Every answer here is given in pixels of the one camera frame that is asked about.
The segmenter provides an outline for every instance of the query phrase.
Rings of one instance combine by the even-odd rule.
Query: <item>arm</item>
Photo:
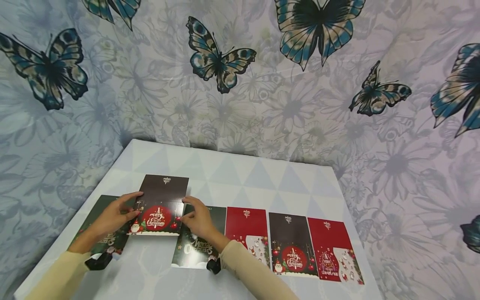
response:
[[[212,224],[210,212],[199,199],[189,196],[183,201],[192,204],[195,211],[184,215],[181,221],[193,234],[218,250],[222,269],[233,273],[257,299],[298,299],[285,282],[255,259],[241,243],[218,232]]]
[[[25,300],[70,299],[88,271],[85,261],[90,257],[89,250],[95,243],[97,239],[87,229],[53,263]]]
[[[139,212],[126,207],[125,202],[142,194],[142,192],[126,194],[110,203],[97,220],[60,255],[25,299],[70,299],[88,271],[85,261],[90,257],[90,249],[109,233],[117,231],[138,215]]]
[[[240,279],[257,299],[298,299],[288,285],[258,261],[245,247],[232,240],[220,254],[222,269]]]

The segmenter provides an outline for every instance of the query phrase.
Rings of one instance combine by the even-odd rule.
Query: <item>red circle ornament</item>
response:
[[[295,246],[286,247],[282,251],[282,259],[286,262],[290,272],[301,272],[307,266],[305,253]]]
[[[170,224],[171,219],[170,210],[159,205],[148,208],[142,216],[142,221],[145,221],[146,229],[149,231],[163,230]]]

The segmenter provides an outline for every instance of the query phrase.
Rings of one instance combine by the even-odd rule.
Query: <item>dark brown christmas card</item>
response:
[[[304,216],[269,213],[272,270],[279,275],[318,278]]]
[[[210,210],[213,225],[221,233],[225,232],[225,207],[207,206]],[[194,211],[193,206],[185,206],[185,214]],[[206,269],[207,262],[218,259],[218,251],[202,238],[192,234],[187,226],[182,225],[180,236],[173,253],[172,266],[178,268]]]
[[[129,235],[179,235],[180,217],[187,192],[188,178],[145,175],[133,208],[140,214],[133,221]]]
[[[92,225],[92,223],[100,216],[103,210],[113,201],[117,200],[118,196],[107,196],[101,195],[95,205],[93,206],[92,210],[88,214],[87,218],[80,226],[78,233],[73,238],[73,241],[77,239],[77,237],[84,232],[87,228]],[[117,255],[120,255],[127,243],[128,236],[127,232],[130,227],[130,224],[127,223],[123,225],[119,230],[114,233],[110,233],[108,236],[103,238],[100,242],[95,244],[91,249],[90,253],[97,254],[97,253],[104,253],[108,252],[113,255],[114,258],[118,258]]]

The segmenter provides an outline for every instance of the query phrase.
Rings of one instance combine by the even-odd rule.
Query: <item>beige sleeve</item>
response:
[[[236,240],[220,254],[222,269],[240,279],[257,299],[298,299],[288,285]]]
[[[89,257],[90,253],[62,253],[25,300],[70,299],[88,271],[85,261]]]

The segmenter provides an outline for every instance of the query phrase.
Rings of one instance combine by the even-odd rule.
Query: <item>finger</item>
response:
[[[183,217],[181,217],[181,219],[180,219],[180,222],[187,225],[188,228],[190,228],[193,225],[193,223],[195,222],[195,219],[193,217],[188,217],[188,215],[190,215],[190,214],[191,213],[186,214]]]
[[[187,196],[187,197],[183,198],[182,201],[184,203],[189,203],[189,204],[193,205],[193,207],[195,209],[200,208],[202,206],[205,206],[204,203],[202,201],[200,201],[200,199],[197,199],[197,198],[192,197],[192,196]]]
[[[120,210],[126,212],[132,212],[133,208],[130,206],[125,205],[125,203],[120,204]]]
[[[129,212],[129,213],[126,213],[124,214],[124,218],[125,218],[125,222],[128,222],[130,220],[132,220],[133,218],[135,218],[136,216],[138,216],[138,214],[140,213],[140,211],[138,210],[134,210],[132,212]]]
[[[129,194],[125,194],[125,195],[122,195],[120,198],[118,198],[117,200],[119,202],[122,202],[122,203],[125,203],[127,202],[128,200],[132,199],[132,198],[135,198],[135,197],[139,197],[141,195],[143,195],[144,192],[142,191],[138,191],[138,192],[131,192]]]
[[[189,212],[188,214],[184,215],[182,218],[193,218],[195,217],[195,212]]]

